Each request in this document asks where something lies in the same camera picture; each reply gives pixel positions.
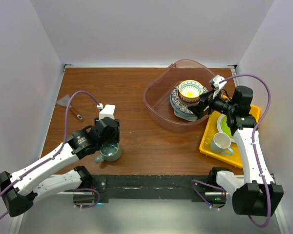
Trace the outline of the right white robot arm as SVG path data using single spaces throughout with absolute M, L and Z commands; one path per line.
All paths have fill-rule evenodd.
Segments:
M 244 180 L 238 180 L 229 169 L 212 168 L 208 187 L 212 191 L 222 188 L 232 197 L 233 210 L 237 215 L 268 216 L 276 210 L 284 191 L 277 185 L 263 159 L 259 144 L 258 123 L 251 111 L 253 90 L 246 86 L 235 88 L 232 99 L 226 99 L 216 90 L 200 96 L 196 105 L 188 107 L 198 118 L 205 110 L 226 115 L 238 147 L 244 171 Z

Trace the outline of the teal yellow patterned bowl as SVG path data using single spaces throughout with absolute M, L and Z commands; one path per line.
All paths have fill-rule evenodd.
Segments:
M 187 103 L 198 102 L 203 92 L 203 85 L 195 80 L 184 80 L 178 85 L 178 95 L 182 101 Z

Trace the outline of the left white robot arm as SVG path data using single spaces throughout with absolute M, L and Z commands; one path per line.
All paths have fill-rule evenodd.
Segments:
M 91 176 L 84 166 L 59 176 L 60 169 L 92 155 L 108 143 L 120 140 L 120 120 L 105 117 L 96 119 L 75 131 L 55 150 L 33 164 L 13 173 L 0 173 L 0 197 L 11 217 L 28 211 L 36 202 L 65 190 L 87 191 L 91 187 Z

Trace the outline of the teal ceramic mug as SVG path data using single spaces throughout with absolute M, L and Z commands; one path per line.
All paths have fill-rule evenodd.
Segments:
M 101 150 L 100 154 L 95 158 L 97 164 L 103 161 L 113 162 L 119 159 L 122 154 L 122 147 L 119 143 L 108 143 Z

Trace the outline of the pink translucent plastic bin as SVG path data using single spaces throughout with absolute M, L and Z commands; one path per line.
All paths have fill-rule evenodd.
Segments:
M 171 64 L 158 78 L 149 83 L 144 90 L 143 99 L 151 118 L 162 128 L 172 132 L 182 133 L 194 129 L 201 122 L 207 120 L 208 111 L 201 119 L 190 122 L 177 117 L 170 104 L 173 89 L 184 80 L 196 80 L 211 90 L 209 81 L 216 74 L 204 65 L 182 59 Z

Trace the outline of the mint green divided tray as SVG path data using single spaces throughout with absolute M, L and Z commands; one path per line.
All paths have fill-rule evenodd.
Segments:
M 187 116 L 187 115 L 184 115 L 184 114 L 181 114 L 181 113 L 178 113 L 176 111 L 174 111 L 174 114 L 181 118 L 181 119 L 184 119 L 184 120 L 187 120 L 187 121 L 190 121 L 190 122 L 194 122 L 196 121 L 198 118 L 196 116 Z

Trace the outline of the blue floral plate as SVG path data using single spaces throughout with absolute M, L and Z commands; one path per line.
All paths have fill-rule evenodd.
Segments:
M 179 111 L 192 115 L 189 106 L 198 104 L 200 96 L 208 89 L 201 83 L 193 80 L 186 80 L 179 83 L 171 92 L 170 101 Z

